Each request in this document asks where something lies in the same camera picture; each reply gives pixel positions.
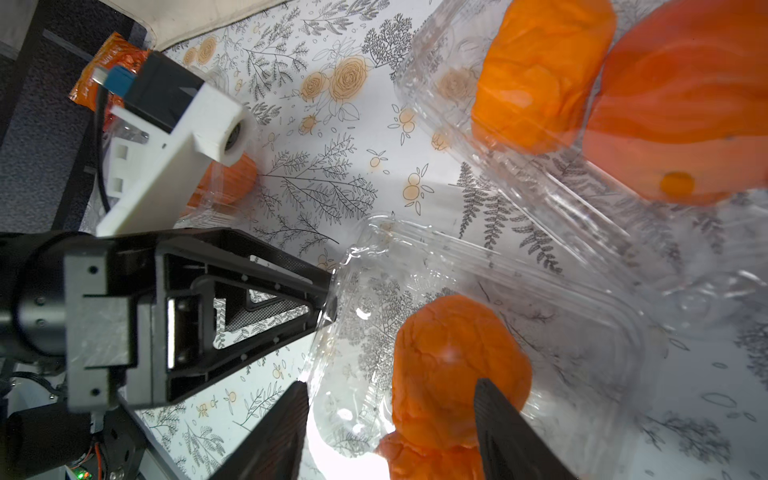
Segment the clear plastic clamshell container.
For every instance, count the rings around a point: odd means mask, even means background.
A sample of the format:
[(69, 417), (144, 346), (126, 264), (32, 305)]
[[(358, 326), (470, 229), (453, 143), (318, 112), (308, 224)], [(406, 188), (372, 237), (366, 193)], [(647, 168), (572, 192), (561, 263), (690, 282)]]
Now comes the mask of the clear plastic clamshell container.
[(486, 378), (566, 473), (624, 479), (649, 345), (604, 292), (373, 215), (307, 358), (306, 450), (323, 479), (482, 478), (473, 397)]
[(212, 161), (187, 202), (177, 228), (230, 227), (241, 220), (246, 198), (259, 180), (258, 135), (251, 136), (233, 166)]
[(765, 2), (445, 1), (396, 89), (667, 329), (766, 314)]

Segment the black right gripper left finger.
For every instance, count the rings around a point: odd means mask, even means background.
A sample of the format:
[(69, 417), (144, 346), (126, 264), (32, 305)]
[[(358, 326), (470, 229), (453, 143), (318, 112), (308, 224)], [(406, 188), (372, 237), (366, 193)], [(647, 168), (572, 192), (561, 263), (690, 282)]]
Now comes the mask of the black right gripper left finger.
[(295, 381), (210, 479), (296, 480), (308, 414), (307, 384)]

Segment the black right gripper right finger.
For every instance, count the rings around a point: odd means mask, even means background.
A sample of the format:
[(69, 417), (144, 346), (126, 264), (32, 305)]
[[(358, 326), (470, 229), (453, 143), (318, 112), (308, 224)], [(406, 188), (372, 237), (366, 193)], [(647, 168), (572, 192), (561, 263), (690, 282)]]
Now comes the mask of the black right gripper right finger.
[(577, 479), (490, 379), (476, 383), (474, 413), (486, 479)]

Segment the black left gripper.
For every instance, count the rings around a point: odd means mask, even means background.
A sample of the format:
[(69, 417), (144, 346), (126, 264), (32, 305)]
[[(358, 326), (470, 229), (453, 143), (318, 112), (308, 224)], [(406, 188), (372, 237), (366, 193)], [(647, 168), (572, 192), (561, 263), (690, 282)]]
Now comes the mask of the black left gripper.
[(230, 228), (4, 232), (1, 355), (65, 371), (74, 412), (166, 406), (314, 332), (329, 285)]

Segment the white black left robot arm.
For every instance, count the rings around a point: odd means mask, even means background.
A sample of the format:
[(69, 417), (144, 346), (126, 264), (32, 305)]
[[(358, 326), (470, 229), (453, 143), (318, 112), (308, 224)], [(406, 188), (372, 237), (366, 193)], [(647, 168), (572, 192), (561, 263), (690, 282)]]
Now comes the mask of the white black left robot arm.
[(242, 231), (1, 237), (1, 354), (52, 361), (62, 402), (13, 414), (16, 474), (84, 453), (90, 419), (181, 402), (313, 332), (328, 272)]

